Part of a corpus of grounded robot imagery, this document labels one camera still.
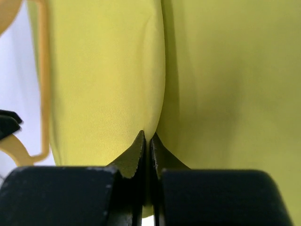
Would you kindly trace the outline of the yellow velvet hanger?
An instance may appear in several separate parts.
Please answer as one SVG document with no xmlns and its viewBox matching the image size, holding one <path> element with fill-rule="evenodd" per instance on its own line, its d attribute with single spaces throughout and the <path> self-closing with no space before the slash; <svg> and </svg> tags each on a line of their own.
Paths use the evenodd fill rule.
<svg viewBox="0 0 301 226">
<path fill-rule="evenodd" d="M 0 150 L 7 154 L 19 166 L 33 166 L 45 160 L 49 155 L 49 121 L 51 110 L 50 89 L 50 48 L 48 2 L 35 0 L 38 9 L 38 60 L 40 73 L 41 103 L 41 153 L 31 156 L 22 142 L 14 135 L 0 140 Z"/>
</svg>

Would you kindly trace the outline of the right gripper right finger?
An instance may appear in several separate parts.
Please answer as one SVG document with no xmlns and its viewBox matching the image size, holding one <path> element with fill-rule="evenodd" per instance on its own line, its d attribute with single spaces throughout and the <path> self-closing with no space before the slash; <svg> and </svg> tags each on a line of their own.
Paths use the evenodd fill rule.
<svg viewBox="0 0 301 226">
<path fill-rule="evenodd" d="M 157 226 L 290 226 L 274 180 L 264 171 L 190 169 L 150 141 L 151 196 Z"/>
</svg>

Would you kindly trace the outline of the yellow-green trousers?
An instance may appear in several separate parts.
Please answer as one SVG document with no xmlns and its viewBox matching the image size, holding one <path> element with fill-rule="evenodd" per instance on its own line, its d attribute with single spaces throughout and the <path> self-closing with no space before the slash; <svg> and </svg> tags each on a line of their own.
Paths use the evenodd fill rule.
<svg viewBox="0 0 301 226">
<path fill-rule="evenodd" d="M 50 0 L 50 145 L 106 165 L 140 130 L 194 169 L 257 169 L 301 223 L 298 0 Z"/>
</svg>

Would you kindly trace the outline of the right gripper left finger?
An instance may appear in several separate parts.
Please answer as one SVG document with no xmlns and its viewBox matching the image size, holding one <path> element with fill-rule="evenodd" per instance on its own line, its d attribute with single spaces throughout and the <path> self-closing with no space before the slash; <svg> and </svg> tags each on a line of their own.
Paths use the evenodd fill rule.
<svg viewBox="0 0 301 226">
<path fill-rule="evenodd" d="M 0 189 L 3 226 L 139 226 L 145 136 L 105 167 L 18 167 Z"/>
</svg>

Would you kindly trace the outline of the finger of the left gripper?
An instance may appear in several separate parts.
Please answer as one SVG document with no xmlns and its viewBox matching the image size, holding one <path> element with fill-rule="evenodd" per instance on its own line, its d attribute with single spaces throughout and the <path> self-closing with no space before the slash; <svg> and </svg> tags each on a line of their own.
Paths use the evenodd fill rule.
<svg viewBox="0 0 301 226">
<path fill-rule="evenodd" d="M 4 139 L 21 129 L 23 120 L 13 111 L 0 110 L 0 139 Z"/>
</svg>

